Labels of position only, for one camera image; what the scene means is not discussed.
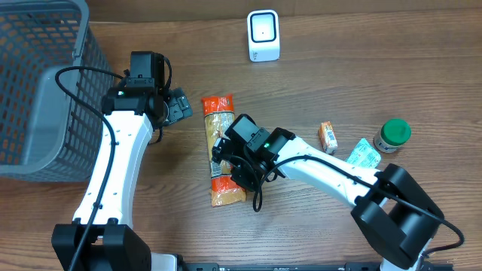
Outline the long orange noodle packet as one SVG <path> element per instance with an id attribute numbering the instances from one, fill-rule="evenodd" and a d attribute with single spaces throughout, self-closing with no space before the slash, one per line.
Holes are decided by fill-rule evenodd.
<path id="1" fill-rule="evenodd" d="M 225 206 L 246 201 L 246 192 L 231 180 L 231 166 L 228 162 L 212 162 L 212 147 L 217 139 L 224 137 L 224 132 L 234 122 L 233 95 L 208 96 L 203 103 L 204 123 L 208 147 L 211 174 L 212 206 Z"/>

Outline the small orange snack box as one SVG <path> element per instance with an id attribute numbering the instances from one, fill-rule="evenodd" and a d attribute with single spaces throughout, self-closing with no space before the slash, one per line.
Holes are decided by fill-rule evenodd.
<path id="1" fill-rule="evenodd" d="M 334 154 L 337 151 L 338 143 L 330 121 L 321 123 L 319 127 L 319 138 L 322 143 L 322 149 L 326 154 Z"/>

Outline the teal wet wipes pack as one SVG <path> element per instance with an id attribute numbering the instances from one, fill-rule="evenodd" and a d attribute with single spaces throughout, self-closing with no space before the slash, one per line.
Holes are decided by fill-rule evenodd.
<path id="1" fill-rule="evenodd" d="M 380 154 L 368 143 L 367 139 L 361 139 L 346 159 L 349 164 L 368 169 L 376 169 L 380 161 Z"/>

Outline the green lidded can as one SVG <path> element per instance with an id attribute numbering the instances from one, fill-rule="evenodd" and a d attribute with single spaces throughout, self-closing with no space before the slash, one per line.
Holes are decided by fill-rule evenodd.
<path id="1" fill-rule="evenodd" d="M 394 153 L 411 137 L 410 125 L 402 119 L 385 122 L 374 136 L 374 146 L 383 153 Z"/>

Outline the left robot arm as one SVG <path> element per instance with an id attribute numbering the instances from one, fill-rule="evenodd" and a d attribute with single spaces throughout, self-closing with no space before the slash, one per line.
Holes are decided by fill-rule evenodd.
<path id="1" fill-rule="evenodd" d="M 103 123 L 93 173 L 72 222 L 54 227 L 51 243 L 65 270 L 180 270 L 176 254 L 158 254 L 133 230 L 140 164 L 154 131 L 193 111 L 182 88 L 172 89 L 162 54 L 133 51 L 130 69 L 102 97 L 101 108 L 66 92 Z"/>

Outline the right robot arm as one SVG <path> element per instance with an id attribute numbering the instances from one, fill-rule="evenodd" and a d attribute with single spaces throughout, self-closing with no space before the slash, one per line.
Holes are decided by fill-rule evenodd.
<path id="1" fill-rule="evenodd" d="M 232 180 L 254 192 L 257 212 L 269 175 L 305 181 L 347 205 L 369 245 L 383 258 L 382 270 L 420 269 L 444 216 L 400 166 L 389 164 L 383 171 L 354 166 L 286 129 L 268 132 L 247 114 L 215 140 L 212 162 L 223 161 L 232 165 Z"/>

